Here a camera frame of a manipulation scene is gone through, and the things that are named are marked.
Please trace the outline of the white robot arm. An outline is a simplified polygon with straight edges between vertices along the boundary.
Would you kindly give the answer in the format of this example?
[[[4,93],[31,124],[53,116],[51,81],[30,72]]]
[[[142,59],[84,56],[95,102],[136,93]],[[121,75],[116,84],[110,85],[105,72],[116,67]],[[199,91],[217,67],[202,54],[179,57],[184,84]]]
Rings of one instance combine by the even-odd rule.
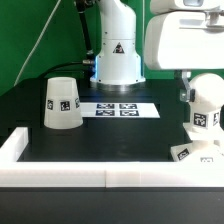
[[[193,70],[224,69],[224,0],[151,0],[143,56],[135,48],[136,15],[120,0],[98,0],[101,51],[91,84],[124,91],[145,81],[141,66],[173,70],[182,83],[180,99],[194,100]]]

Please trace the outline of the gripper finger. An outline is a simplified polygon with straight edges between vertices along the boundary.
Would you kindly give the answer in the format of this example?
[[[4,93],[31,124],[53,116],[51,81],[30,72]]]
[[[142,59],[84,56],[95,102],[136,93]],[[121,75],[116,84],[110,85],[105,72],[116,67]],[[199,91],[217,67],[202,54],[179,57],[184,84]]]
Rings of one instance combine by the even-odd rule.
[[[191,77],[190,70],[181,71],[180,100],[182,102],[193,102],[195,99],[195,90],[190,87],[190,83],[189,83],[190,77]]]

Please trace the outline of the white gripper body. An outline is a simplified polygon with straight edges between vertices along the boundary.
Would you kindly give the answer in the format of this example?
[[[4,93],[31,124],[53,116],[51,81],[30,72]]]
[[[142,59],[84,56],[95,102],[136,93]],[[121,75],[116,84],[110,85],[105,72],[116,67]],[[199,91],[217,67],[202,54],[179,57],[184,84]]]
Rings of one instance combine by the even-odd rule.
[[[144,61],[152,70],[224,69],[224,27],[203,12],[154,16],[145,36]]]

